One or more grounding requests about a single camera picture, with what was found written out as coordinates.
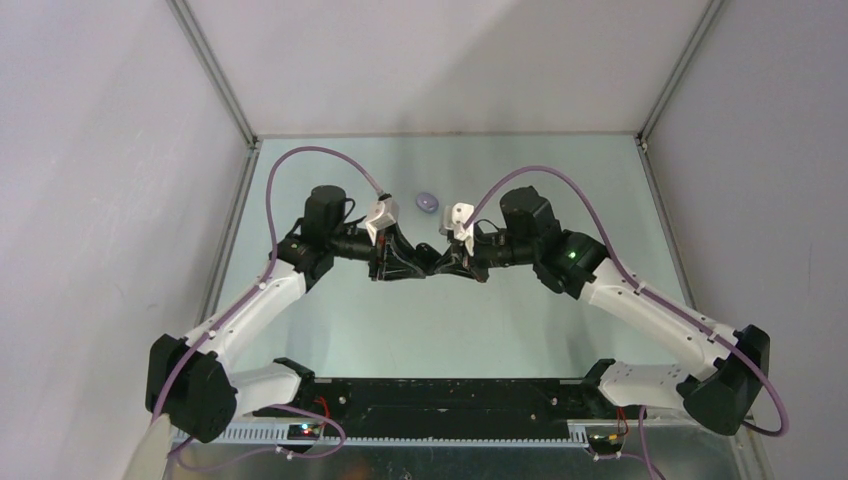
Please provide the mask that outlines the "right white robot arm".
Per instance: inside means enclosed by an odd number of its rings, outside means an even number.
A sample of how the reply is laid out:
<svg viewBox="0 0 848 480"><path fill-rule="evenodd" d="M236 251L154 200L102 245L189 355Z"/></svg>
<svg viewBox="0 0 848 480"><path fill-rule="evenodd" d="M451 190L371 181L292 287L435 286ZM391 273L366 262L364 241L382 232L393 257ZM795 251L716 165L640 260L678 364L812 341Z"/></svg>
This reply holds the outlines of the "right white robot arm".
<svg viewBox="0 0 848 480"><path fill-rule="evenodd" d="M491 268L530 265L552 292L615 316L674 359L670 365L597 361L581 392L588 414L606 418L619 407L646 406L682 411L719 435L744 426L768 373L770 338L763 330L737 330L663 297L616 262L603 243L563 228L533 187L507 192L500 208L505 225L489 233L467 223L473 205L444 208L440 231L450 248L437 273L484 282Z"/></svg>

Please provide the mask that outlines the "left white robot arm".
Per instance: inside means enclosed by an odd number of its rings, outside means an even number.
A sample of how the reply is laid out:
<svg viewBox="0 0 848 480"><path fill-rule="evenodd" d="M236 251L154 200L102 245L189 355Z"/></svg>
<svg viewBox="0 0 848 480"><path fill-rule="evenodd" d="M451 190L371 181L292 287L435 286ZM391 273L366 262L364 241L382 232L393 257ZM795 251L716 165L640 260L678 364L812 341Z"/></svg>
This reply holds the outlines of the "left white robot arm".
<svg viewBox="0 0 848 480"><path fill-rule="evenodd" d="M304 416L316 403L307 370L274 360L251 370L236 365L247 347L282 312L306 295L338 257L376 263L396 232L399 207L378 195L365 216L349 219L346 192L314 188L292 229L275 241L264 270L230 306L181 337L168 334L150 349L145 407L194 439L208 443L232 420L279 404Z"/></svg>

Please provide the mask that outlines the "purple earbud charging case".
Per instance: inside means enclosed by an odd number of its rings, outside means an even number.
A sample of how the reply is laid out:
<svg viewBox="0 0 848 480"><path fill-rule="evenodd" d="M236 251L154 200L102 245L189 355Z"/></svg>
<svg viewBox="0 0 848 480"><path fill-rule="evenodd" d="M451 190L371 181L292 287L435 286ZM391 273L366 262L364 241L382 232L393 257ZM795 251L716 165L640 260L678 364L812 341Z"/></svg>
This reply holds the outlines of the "purple earbud charging case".
<svg viewBox="0 0 848 480"><path fill-rule="evenodd" d="M434 214L439 210L439 200L429 192L421 192L415 197L415 204L418 209L427 214Z"/></svg>

